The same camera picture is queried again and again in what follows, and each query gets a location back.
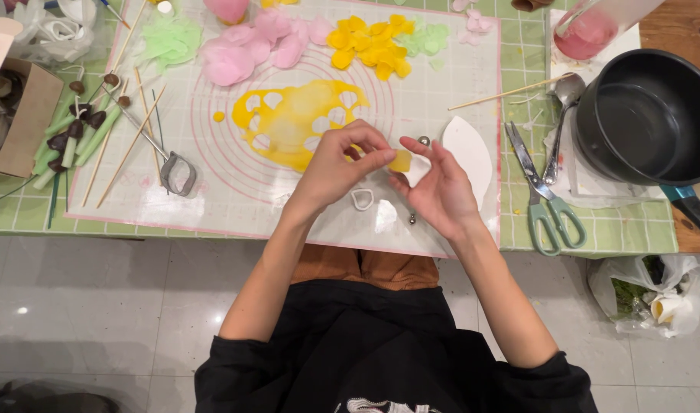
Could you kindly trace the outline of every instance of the pink liquid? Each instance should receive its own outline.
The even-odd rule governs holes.
[[[554,43],[559,50],[574,60],[595,57],[618,36],[618,24],[597,9],[590,9],[575,18],[562,36],[554,32]]]

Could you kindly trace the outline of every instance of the person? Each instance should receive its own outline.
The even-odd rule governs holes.
[[[198,413],[596,411],[587,373],[510,275],[465,171],[437,142],[400,143],[431,169],[414,188],[390,184],[449,241],[507,362],[456,329],[431,258],[305,245],[328,205],[395,158],[355,120],[324,134],[227,312],[194,376]]]

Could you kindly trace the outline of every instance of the orange pants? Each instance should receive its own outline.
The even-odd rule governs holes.
[[[399,291],[434,288],[439,272],[430,257],[306,244],[291,284],[315,279],[360,281]]]

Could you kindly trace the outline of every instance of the wooden stick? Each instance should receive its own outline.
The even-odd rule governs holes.
[[[141,94],[141,106],[143,107],[143,114],[145,115],[149,109],[146,107],[146,98],[143,97],[143,88],[141,87],[141,75],[138,74],[138,68],[133,68],[133,71],[135,72],[135,80],[138,82],[138,93]],[[154,136],[154,131],[151,129],[151,119],[146,118],[146,128],[149,129],[149,135],[151,137]],[[153,149],[154,153],[154,166],[156,167],[156,182],[159,183],[159,186],[163,186],[161,183],[161,179],[158,178],[158,176],[161,174],[159,171],[159,157],[156,155],[156,148],[151,147]]]
[[[481,103],[481,102],[484,102],[484,101],[490,101],[490,100],[492,100],[492,99],[502,98],[503,96],[508,96],[508,95],[512,95],[512,94],[514,94],[514,93],[516,93],[516,92],[520,92],[521,90],[526,90],[526,89],[535,88],[536,86],[541,86],[541,85],[545,85],[545,84],[547,84],[547,83],[551,83],[551,82],[553,82],[553,81],[562,80],[562,79],[564,79],[565,77],[570,77],[570,76],[573,76],[573,75],[574,75],[574,73],[569,73],[569,74],[565,74],[564,76],[555,77],[554,79],[539,81],[538,83],[536,83],[536,84],[534,84],[534,85],[525,86],[525,87],[520,88],[520,89],[511,90],[510,92],[501,93],[500,95],[490,96],[490,97],[487,97],[487,98],[485,98],[485,99],[478,99],[478,100],[476,100],[476,101],[467,102],[467,103],[465,103],[465,104],[458,104],[457,106],[452,106],[452,107],[450,107],[450,108],[447,108],[447,110],[459,109],[459,108],[461,108],[461,107],[470,106],[471,104],[478,104],[478,103]]]
[[[123,156],[123,159],[121,160],[120,164],[116,168],[115,174],[113,174],[113,177],[110,178],[110,182],[107,183],[106,190],[102,192],[102,195],[100,196],[100,200],[97,202],[97,205],[95,208],[100,208],[100,204],[102,203],[102,200],[106,198],[107,192],[110,190],[110,187],[113,186],[113,182],[116,180],[116,176],[118,175],[118,172],[120,172],[120,168],[123,167],[123,164],[125,163],[125,159],[128,157],[128,154],[130,154],[130,150],[133,149],[133,146],[135,145],[135,141],[138,140],[138,137],[141,136],[141,131],[143,130],[143,127],[146,126],[146,121],[151,117],[151,113],[154,111],[154,108],[156,108],[156,103],[159,102],[159,99],[161,99],[161,95],[164,93],[164,89],[166,89],[166,85],[161,88],[161,91],[159,94],[156,96],[156,100],[154,101],[153,106],[151,109],[149,109],[149,112],[146,114],[146,119],[143,119],[143,122],[141,123],[141,126],[138,128],[138,131],[135,133],[135,137],[133,138],[133,142],[130,143],[130,146],[128,147],[128,150],[125,153],[125,156]]]
[[[120,96],[125,95],[125,88],[128,86],[128,78],[125,79],[123,82],[123,89],[121,89]],[[92,189],[92,183],[95,182],[95,175],[97,175],[97,169],[100,167],[100,161],[102,161],[102,154],[105,153],[106,151],[106,146],[107,146],[107,140],[110,138],[110,133],[113,131],[113,127],[110,126],[110,128],[107,130],[107,134],[105,139],[102,140],[102,143],[100,144],[100,153],[97,155],[97,160],[95,161],[95,168],[92,170],[92,175],[90,175],[90,182],[87,184],[87,188],[85,189],[85,196],[82,197],[82,206],[85,206],[85,203],[87,202],[87,197],[90,195],[90,189]]]
[[[143,14],[143,8],[146,7],[146,3],[148,3],[149,0],[143,0],[143,5],[141,5],[141,9],[138,11],[138,15],[135,16],[135,22],[133,23],[133,28],[128,32],[128,35],[125,38],[125,42],[123,43],[123,47],[121,48],[120,53],[118,53],[118,57],[116,58],[115,63],[113,64],[113,69],[110,71],[111,73],[115,73],[116,70],[118,70],[118,63],[120,62],[120,58],[123,57],[123,52],[125,52],[125,47],[128,46],[128,41],[130,40],[130,37],[133,36],[133,32],[135,32],[135,25],[138,24],[138,20],[141,18],[141,14]]]
[[[87,184],[87,189],[85,190],[85,196],[82,198],[82,206],[85,206],[87,202],[87,197],[90,195],[90,189],[92,189],[92,183],[95,182],[95,175],[97,174],[97,169],[100,167],[100,161],[102,160],[102,154],[106,151],[107,139],[110,137],[110,133],[113,128],[107,131],[106,138],[102,140],[102,145],[100,146],[100,153],[97,155],[97,160],[95,161],[95,169],[92,170],[92,175],[90,175],[90,182]]]

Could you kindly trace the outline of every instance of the wooden board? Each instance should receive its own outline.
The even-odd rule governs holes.
[[[640,22],[644,48],[676,53],[700,68],[700,0],[666,0]],[[674,211],[679,252],[700,254],[700,230]]]

